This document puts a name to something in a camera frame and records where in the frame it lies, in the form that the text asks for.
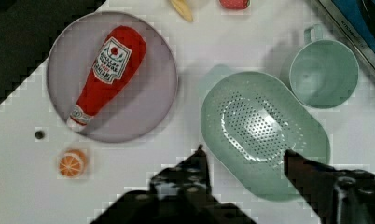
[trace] plate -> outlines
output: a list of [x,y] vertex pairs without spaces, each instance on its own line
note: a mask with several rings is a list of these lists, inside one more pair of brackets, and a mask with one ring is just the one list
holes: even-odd
[[121,143],[142,136],[165,118],[177,90],[174,56],[164,38],[147,22],[122,12],[87,15],[69,25],[49,55],[50,101],[64,122],[76,103],[106,36],[120,25],[135,29],[146,42],[146,56],[130,83],[80,134]]

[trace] ketchup label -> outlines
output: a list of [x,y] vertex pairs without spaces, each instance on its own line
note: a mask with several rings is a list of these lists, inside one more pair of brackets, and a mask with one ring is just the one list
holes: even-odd
[[106,41],[92,66],[94,75],[102,82],[112,84],[121,79],[132,51],[120,44],[114,37]]

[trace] banana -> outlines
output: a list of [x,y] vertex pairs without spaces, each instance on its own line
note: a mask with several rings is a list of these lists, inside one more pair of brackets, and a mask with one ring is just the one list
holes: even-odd
[[185,0],[171,0],[175,10],[181,15],[186,21],[193,22],[193,16],[191,14],[190,7]]

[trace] cup handle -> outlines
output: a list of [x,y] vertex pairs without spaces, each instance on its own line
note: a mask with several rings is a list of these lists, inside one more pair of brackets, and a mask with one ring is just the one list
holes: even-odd
[[311,35],[311,31],[314,30],[315,32],[315,40],[322,40],[324,38],[324,34],[322,32],[322,26],[319,25],[319,24],[315,24],[309,28],[307,28],[305,31],[304,31],[304,42],[306,44],[310,44],[311,42],[313,42],[312,40],[312,35]]

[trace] small black dot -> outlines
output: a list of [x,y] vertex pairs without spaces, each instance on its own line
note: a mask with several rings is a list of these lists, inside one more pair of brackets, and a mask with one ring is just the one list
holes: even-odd
[[37,139],[37,140],[41,140],[41,139],[43,139],[45,137],[45,132],[43,132],[43,131],[36,131],[35,132],[35,138]]

